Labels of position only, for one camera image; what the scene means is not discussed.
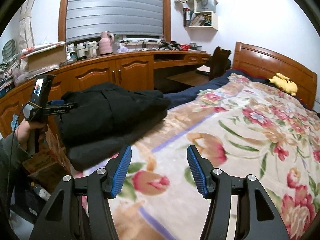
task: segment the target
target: red bowl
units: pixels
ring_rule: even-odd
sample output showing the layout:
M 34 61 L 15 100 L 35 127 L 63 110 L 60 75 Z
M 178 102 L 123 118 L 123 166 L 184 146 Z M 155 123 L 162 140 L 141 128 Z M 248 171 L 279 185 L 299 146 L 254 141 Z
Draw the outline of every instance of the red bowl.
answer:
M 190 44 L 182 44 L 180 45 L 180 47 L 182 48 L 182 51 L 188 51 L 188 49 L 190 49 Z

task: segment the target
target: pikachu plush toy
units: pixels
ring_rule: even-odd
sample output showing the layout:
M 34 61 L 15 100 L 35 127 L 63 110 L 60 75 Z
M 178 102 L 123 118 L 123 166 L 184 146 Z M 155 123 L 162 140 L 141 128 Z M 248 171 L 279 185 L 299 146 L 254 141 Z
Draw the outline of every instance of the pikachu plush toy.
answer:
M 281 91 L 286 92 L 293 97 L 296 96 L 298 91 L 297 84 L 290 81 L 288 77 L 285 77 L 280 73 L 276 73 L 274 77 L 268 78 L 267 80 L 269 80 L 271 84 L 275 84 Z

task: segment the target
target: wooden headboard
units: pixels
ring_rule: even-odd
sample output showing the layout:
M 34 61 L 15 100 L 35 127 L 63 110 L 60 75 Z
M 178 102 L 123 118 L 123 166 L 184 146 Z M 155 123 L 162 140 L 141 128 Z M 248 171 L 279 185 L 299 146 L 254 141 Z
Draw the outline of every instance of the wooden headboard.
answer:
M 237 42 L 232 67 L 243 69 L 253 77 L 272 78 L 276 73 L 289 77 L 298 86 L 297 96 L 313 108 L 317 74 L 299 62 L 269 49 Z

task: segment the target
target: black jacket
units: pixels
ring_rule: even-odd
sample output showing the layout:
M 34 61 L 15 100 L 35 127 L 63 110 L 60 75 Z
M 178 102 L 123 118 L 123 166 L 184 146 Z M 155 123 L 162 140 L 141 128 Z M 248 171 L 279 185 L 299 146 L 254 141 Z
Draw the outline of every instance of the black jacket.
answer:
M 160 91 L 129 92 L 109 82 L 67 92 L 61 99 L 79 105 L 58 121 L 61 139 L 77 170 L 134 143 L 166 116 L 170 104 Z

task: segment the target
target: metal screw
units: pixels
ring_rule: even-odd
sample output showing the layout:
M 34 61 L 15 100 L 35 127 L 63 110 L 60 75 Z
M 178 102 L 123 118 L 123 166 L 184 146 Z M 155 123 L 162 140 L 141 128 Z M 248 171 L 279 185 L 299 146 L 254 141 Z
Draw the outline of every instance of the metal screw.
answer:
M 249 174 L 248 175 L 248 179 L 251 180 L 251 181 L 255 181 L 257 178 L 256 178 L 256 176 L 254 176 L 252 174 Z
M 66 175 L 66 176 L 63 177 L 63 181 L 67 182 L 69 180 L 71 180 L 71 176 L 70 175 Z
M 220 175 L 222 173 L 222 170 L 220 169 L 214 169 L 213 170 L 213 173 L 216 174 L 216 175 Z
M 97 173 L 98 173 L 99 175 L 102 175 L 102 174 L 105 174 L 105 173 L 106 173 L 106 170 L 105 170 L 104 168 L 101 168 L 101 169 L 98 169 L 98 170 L 97 170 Z

